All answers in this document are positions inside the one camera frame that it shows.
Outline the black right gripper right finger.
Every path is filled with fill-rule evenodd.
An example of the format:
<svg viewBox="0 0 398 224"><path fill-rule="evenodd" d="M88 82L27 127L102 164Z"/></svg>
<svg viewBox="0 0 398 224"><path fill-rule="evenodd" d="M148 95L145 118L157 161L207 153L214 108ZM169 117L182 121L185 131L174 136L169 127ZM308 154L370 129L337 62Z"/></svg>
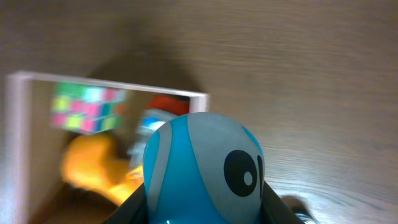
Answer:
<svg viewBox="0 0 398 224"><path fill-rule="evenodd" d="M261 197L262 224L305 224L264 181Z"/></svg>

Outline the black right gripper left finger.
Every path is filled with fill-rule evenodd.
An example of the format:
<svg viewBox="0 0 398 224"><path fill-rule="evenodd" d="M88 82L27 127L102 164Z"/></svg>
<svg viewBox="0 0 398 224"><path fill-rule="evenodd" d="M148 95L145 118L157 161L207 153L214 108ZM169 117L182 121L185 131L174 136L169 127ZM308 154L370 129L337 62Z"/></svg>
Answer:
<svg viewBox="0 0 398 224"><path fill-rule="evenodd" d="M144 184L141 184L102 224L149 224Z"/></svg>

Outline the yellow rubber animal toy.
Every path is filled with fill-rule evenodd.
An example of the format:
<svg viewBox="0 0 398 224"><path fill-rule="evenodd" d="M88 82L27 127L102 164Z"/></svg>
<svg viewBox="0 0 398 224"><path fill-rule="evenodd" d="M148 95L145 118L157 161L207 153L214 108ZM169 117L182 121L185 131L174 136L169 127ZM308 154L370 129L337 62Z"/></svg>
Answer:
<svg viewBox="0 0 398 224"><path fill-rule="evenodd" d="M64 182L95 192L120 206L143 184L142 166L131 170L108 134L81 135L71 141L60 163Z"/></svg>

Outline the blue white ball toy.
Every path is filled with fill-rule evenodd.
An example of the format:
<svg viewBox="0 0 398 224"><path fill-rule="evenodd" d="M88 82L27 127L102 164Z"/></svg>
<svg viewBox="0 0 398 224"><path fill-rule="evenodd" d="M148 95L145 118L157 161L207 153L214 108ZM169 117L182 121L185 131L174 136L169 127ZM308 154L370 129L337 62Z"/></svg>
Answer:
<svg viewBox="0 0 398 224"><path fill-rule="evenodd" d="M259 223L264 153L241 123L190 113L147 142L144 187L150 223Z"/></svg>

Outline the red grey toy truck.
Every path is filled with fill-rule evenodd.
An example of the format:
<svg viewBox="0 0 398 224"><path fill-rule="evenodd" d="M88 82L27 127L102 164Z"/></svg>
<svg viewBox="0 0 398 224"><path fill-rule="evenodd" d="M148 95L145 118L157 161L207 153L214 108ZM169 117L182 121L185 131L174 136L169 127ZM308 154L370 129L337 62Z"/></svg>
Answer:
<svg viewBox="0 0 398 224"><path fill-rule="evenodd" d="M190 99L187 96L155 95L144 108L137 124L135 141L128 149L130 169L142 165L144 149L149 138L166 122L190 111Z"/></svg>

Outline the pastel rubik's cube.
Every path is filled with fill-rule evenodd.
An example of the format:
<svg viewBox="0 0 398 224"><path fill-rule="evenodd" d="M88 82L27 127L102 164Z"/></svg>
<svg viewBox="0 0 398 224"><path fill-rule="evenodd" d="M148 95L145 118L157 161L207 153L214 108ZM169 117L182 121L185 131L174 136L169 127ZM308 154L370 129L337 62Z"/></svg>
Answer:
<svg viewBox="0 0 398 224"><path fill-rule="evenodd" d="M55 127L95 134L119 126L127 91L61 82L55 86L51 112Z"/></svg>

